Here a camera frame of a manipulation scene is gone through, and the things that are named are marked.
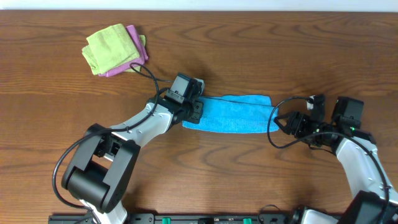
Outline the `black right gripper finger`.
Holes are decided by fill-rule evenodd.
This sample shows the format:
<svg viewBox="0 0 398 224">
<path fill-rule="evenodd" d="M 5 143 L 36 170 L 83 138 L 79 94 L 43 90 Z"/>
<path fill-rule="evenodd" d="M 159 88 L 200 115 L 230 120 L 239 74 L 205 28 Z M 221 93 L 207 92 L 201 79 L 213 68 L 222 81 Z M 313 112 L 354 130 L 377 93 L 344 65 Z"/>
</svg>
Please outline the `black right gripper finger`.
<svg viewBox="0 0 398 224">
<path fill-rule="evenodd" d="M 274 123 L 279 127 L 279 129 L 285 134 L 291 134 L 291 127 L 289 122 L 282 124 L 278 119 L 274 120 Z"/>
<path fill-rule="evenodd" d="M 274 118 L 274 121 L 280 120 L 280 119 L 289 119 L 292 116 L 292 112 L 286 113 L 286 114 L 282 114 L 282 115 L 278 115 Z"/>
</svg>

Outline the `blue microfiber cloth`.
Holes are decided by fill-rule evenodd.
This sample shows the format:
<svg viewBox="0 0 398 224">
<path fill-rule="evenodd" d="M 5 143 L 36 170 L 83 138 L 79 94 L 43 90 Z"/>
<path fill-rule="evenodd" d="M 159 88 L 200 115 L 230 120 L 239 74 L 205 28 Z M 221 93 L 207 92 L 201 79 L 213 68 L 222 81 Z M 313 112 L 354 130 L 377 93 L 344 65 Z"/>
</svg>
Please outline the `blue microfiber cloth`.
<svg viewBox="0 0 398 224">
<path fill-rule="evenodd" d="M 184 121 L 184 128 L 227 134 L 260 134 L 279 130 L 269 119 L 276 117 L 278 111 L 268 96 L 202 96 L 200 101 L 204 104 L 200 122 Z"/>
</svg>

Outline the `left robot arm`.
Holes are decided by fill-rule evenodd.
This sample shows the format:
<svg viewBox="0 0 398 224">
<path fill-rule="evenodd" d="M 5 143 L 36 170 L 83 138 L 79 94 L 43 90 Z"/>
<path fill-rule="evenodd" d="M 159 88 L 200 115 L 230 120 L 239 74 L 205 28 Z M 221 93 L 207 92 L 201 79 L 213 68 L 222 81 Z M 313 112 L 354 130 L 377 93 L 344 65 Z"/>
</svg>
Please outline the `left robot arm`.
<svg viewBox="0 0 398 224">
<path fill-rule="evenodd" d="M 80 201 L 92 223 L 126 221 L 121 199 L 140 150 L 182 121 L 199 123 L 204 88 L 203 80 L 178 75 L 170 88 L 157 89 L 135 116 L 110 128 L 93 124 L 67 149 L 74 155 L 61 185 Z"/>
</svg>

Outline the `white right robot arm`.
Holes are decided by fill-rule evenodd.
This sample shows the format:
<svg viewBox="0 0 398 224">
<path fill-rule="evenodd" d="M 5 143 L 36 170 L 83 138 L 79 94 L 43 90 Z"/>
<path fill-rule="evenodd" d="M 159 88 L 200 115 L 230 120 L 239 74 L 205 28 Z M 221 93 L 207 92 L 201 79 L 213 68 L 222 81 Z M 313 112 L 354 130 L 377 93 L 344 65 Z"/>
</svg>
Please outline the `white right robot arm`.
<svg viewBox="0 0 398 224">
<path fill-rule="evenodd" d="M 324 95 L 305 98 L 310 114 L 299 111 L 269 116 L 294 144 L 303 142 L 310 149 L 331 149 L 342 165 L 352 202 L 340 216 L 329 215 L 314 208 L 294 211 L 291 223 L 397 223 L 397 190 L 387 177 L 378 158 L 373 135 L 361 130 L 364 103 L 340 96 L 336 100 L 331 121 L 325 116 Z"/>
</svg>

